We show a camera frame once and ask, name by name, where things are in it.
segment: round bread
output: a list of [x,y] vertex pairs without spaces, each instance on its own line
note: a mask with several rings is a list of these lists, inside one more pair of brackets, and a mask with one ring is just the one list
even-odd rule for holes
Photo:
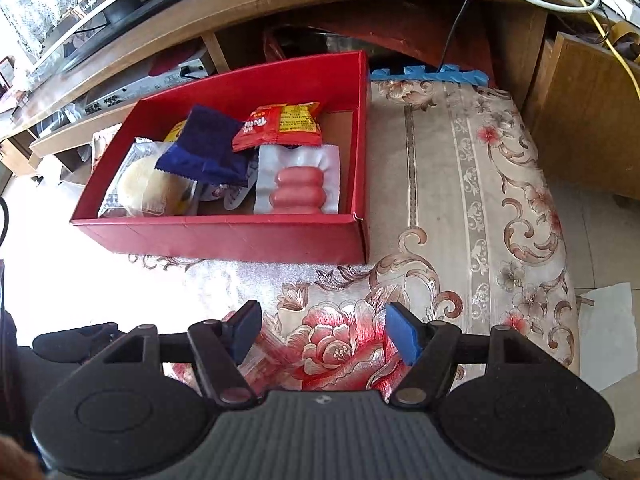
[[171,216],[181,214],[183,194],[191,181],[156,170],[161,153],[139,158],[122,173],[118,181],[120,205],[133,216]]

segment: hand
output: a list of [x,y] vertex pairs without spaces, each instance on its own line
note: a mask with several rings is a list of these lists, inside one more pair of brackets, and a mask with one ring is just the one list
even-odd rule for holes
[[44,480],[35,455],[7,436],[0,436],[0,480]]

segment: yellow label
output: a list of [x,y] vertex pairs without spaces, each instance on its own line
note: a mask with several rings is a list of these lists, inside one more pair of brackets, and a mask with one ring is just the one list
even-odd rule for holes
[[186,120],[180,121],[173,128],[171,128],[171,131],[164,138],[164,142],[175,142],[177,138],[180,137],[180,134],[182,133],[182,129],[184,128],[185,122],[187,121]]
[[281,132],[308,132],[313,134],[318,129],[316,121],[309,112],[309,105],[286,105],[280,113]]

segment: gray ribbed surface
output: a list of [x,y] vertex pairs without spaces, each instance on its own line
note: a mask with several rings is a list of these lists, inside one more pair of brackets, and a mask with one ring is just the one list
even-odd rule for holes
[[[318,402],[330,399],[330,402]],[[68,477],[56,475],[63,480]],[[378,392],[271,392],[220,416],[189,457],[148,480],[462,480],[506,478],[450,450],[428,417]],[[576,480],[596,479],[583,473]]]

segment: round black disc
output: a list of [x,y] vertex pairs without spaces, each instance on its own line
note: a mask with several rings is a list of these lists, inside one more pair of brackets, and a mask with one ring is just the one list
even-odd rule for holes
[[47,465],[82,476],[151,473],[192,449],[208,423],[188,386],[135,364],[71,377],[36,409],[34,440]]
[[461,384],[440,405],[440,427],[485,467],[520,476],[593,466],[615,427],[606,401],[554,365],[498,365]]

